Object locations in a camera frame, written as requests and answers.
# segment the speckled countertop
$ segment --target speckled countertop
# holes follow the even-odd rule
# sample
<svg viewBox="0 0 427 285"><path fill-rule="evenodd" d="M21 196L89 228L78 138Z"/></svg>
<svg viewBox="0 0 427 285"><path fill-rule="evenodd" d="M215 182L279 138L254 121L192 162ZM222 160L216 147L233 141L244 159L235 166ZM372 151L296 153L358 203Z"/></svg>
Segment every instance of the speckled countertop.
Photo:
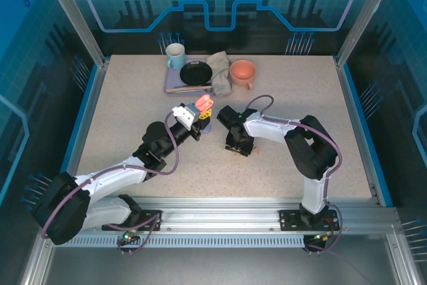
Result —
<svg viewBox="0 0 427 285"><path fill-rule="evenodd" d="M258 138L260 154L234 156L224 149L227 130L216 120L231 105L243 111L249 100L263 93L276 102L267 115L301 119L316 116L339 145L344 163L330 180L335 198L370 198L362 160L334 61L330 56L229 56L257 66L254 90L233 87L228 97L214 97L212 131L199 142L189 138L179 147L180 163L170 176L156 176L117 194L171 197L302 197L302 176L285 145ZM114 55L111 57L78 174L106 168L130 156L153 121L163 121L172 107L195 97L166 95L163 85L166 56ZM261 108L268 100L259 100ZM174 156L167 159L168 170Z"/></svg>

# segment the blue edge trim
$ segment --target blue edge trim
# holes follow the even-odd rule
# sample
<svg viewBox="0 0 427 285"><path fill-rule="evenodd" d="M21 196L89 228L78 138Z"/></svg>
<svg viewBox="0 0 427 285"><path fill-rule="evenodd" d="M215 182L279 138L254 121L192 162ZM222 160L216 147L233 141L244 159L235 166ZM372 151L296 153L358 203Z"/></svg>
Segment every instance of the blue edge trim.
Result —
<svg viewBox="0 0 427 285"><path fill-rule="evenodd" d="M89 96L92 91L93 82L95 81L95 76L98 72L98 66L96 64L93 64L91 77L89 78L89 81L87 82L86 91L83 95L83 99L81 101L79 113L77 114L77 119L74 123L73 132L71 133L71 137L69 138L69 143L67 147L67 151L65 152L64 160L62 162L61 166L61 173L66 172L68 168L69 161L71 159L71 154L73 153L75 141L77 140L77 134L80 130L81 120L83 119L83 114L85 113L87 101L89 100Z"/></svg>
<svg viewBox="0 0 427 285"><path fill-rule="evenodd" d="M378 159L378 155L376 153L374 142L372 141L371 134L369 132L368 123L366 122L366 118L363 114L362 106L360 105L359 96L356 91L356 87L354 86L353 78L350 73L350 69L348 68L347 63L344 64L344 72L346 73L346 77L348 80L348 84L350 86L350 91L352 94L352 98L354 100L354 103L356 104L356 109L358 112L358 116L360 118L360 123L362 124L362 129L364 132L364 135L366 137L366 141L368 143L368 149L370 151L372 162L374 163L374 169L376 171L376 175L378 177L378 182L380 183L381 192L384 198L385 206L387 207L393 207L392 198L390 197L390 193L388 191L386 179L384 178L384 174L382 172L382 168L380 165L380 160ZM97 73L97 66L94 65L91 73L91 77L89 78L89 83L87 84L87 88L89 90L86 90L85 95L83 96L83 100L80 105L79 113L77 114L77 119L75 120L75 125L73 128L73 132L71 133L71 137L69 140L67 151L65 152L65 157L61 166L61 172L65 172L67 170L71 154L73 152L73 148L75 145L75 141L77 139L77 134L80 130L81 120L83 118L83 114L86 109L87 101L89 100L89 95L91 93L92 87L93 87L93 81L95 79Z"/></svg>
<svg viewBox="0 0 427 285"><path fill-rule="evenodd" d="M356 104L356 109L358 112L358 116L360 118L360 123L362 124L362 129L366 137L366 141L368 143L368 149L371 154L372 162L374 163L374 169L378 177L378 182L380 183L381 190L380 191L378 190L377 192L382 193L385 206L393 207L392 198L388 191L386 179L384 178L384 173L382 172L382 168L380 165L380 160L378 159L378 155L374 147L374 142L372 141L372 136L371 136L371 133L369 132L368 123L366 122L366 118L363 114L362 105L360 104L359 96L357 94L356 87L354 86L353 78L350 73L350 68L348 67L347 63L344 64L344 72L346 73L348 84L350 86L350 91L352 92L352 98L354 100L354 103Z"/></svg>

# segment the pink mug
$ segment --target pink mug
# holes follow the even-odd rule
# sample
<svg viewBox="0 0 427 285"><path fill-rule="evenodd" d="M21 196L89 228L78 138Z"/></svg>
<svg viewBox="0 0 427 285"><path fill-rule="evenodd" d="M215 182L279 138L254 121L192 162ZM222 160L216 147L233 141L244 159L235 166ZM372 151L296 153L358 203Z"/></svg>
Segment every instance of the pink mug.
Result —
<svg viewBox="0 0 427 285"><path fill-rule="evenodd" d="M255 78L255 74L256 67L248 60L237 60L230 66L230 75L233 83L249 90L254 88L252 81Z"/></svg>

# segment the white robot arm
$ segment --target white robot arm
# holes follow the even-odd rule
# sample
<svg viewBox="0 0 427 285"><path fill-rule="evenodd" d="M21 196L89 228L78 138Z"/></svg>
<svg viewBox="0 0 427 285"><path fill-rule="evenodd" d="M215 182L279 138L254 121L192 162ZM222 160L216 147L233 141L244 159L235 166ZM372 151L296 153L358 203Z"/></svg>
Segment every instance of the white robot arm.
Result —
<svg viewBox="0 0 427 285"><path fill-rule="evenodd" d="M57 245L86 228L106 224L131 227L141 223L141 208L129 196L104 197L158 174L171 174L177 161L170 172L163 173L163 159L188 137L199 140L201 130L210 123L212 104L209 95L205 95L195 103L173 108L165 123L171 115L177 123L170 128L161 121L151 123L139 148L114 166L75 177L66 172L56 175L34 205L32 216Z"/></svg>
<svg viewBox="0 0 427 285"><path fill-rule="evenodd" d="M280 119L264 116L255 109L238 113L230 106L225 106L217 118L229 130L227 150L248 156L254 147L255 137L288 145L294 163L304 177L301 219L308 226L318 222L327 210L326 174L335 164L338 155L326 140L298 127L298 124L314 128L330 138L319 121L313 116L301 120ZM311 145L308 143L309 139L313 139Z"/></svg>

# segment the gray cloth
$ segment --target gray cloth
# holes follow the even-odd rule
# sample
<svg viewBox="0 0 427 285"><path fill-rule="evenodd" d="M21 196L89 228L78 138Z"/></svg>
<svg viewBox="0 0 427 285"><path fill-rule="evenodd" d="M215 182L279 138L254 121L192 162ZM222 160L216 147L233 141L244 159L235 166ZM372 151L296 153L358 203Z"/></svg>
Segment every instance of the gray cloth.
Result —
<svg viewBox="0 0 427 285"><path fill-rule="evenodd" d="M232 86L228 79L230 62L225 51L214 53L206 58L206 63L212 68L212 87L216 96L225 96L232 93Z"/></svg>

